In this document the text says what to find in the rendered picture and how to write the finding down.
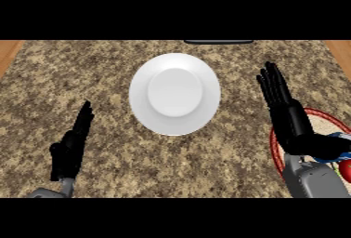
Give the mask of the white plate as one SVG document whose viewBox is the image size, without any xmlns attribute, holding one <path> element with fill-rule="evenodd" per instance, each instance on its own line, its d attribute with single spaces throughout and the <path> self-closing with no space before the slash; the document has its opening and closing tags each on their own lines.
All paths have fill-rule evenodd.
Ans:
<svg viewBox="0 0 351 238">
<path fill-rule="evenodd" d="M 198 131 L 220 108 L 222 86 L 209 64 L 185 53 L 153 58 L 129 87 L 138 121 L 155 133 L 182 136 Z"/>
</svg>

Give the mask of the blue and red can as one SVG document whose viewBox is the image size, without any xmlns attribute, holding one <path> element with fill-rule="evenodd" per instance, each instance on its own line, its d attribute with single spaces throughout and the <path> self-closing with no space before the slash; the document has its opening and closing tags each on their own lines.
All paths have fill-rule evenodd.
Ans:
<svg viewBox="0 0 351 238">
<path fill-rule="evenodd" d="M 349 139 L 351 140 L 351 134 L 346 134 L 343 132 L 335 132 L 332 134 L 328 135 L 330 137 L 334 138 L 341 138 L 341 139 Z M 338 169 L 334 169 L 338 171 L 343 179 L 351 183 L 351 152 L 343 152 L 341 156 L 334 159 L 334 160 L 324 160 L 318 157 L 315 157 L 315 160 L 321 163 L 330 163 L 334 166 L 334 163 L 338 164 Z"/>
</svg>

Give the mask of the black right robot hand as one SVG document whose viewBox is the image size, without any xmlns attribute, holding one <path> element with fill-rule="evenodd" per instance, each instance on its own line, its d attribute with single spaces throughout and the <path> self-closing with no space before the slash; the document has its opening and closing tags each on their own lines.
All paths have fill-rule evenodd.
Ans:
<svg viewBox="0 0 351 238">
<path fill-rule="evenodd" d="M 268 62 L 257 76 L 269 107 L 278 142 L 291 155 L 309 155 L 337 160 L 351 152 L 351 140 L 319 134 L 312 126 L 304 107 L 293 98 L 278 64 Z"/>
</svg>

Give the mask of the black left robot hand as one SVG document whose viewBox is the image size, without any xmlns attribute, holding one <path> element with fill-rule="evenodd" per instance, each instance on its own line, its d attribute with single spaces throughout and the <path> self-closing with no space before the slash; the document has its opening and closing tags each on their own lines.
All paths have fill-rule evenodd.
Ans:
<svg viewBox="0 0 351 238">
<path fill-rule="evenodd" d="M 88 100 L 79 112 L 73 129 L 66 133 L 63 140 L 49 147 L 52 156 L 51 180 L 74 179 L 80 172 L 86 141 L 95 114 Z"/>
</svg>

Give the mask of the red-rimmed beige placemat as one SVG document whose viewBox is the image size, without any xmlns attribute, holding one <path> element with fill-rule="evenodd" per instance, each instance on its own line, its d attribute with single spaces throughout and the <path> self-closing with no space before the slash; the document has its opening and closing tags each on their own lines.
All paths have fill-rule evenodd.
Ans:
<svg viewBox="0 0 351 238">
<path fill-rule="evenodd" d="M 351 128 L 344 122 L 335 118 L 331 114 L 316 109 L 306 108 L 306 113 L 312 122 L 315 131 L 319 134 L 330 135 L 337 132 L 351 134 Z M 285 162 L 284 162 L 284 148 L 278 142 L 275 131 L 271 131 L 271 151 L 275 166 L 279 174 L 284 173 Z"/>
</svg>

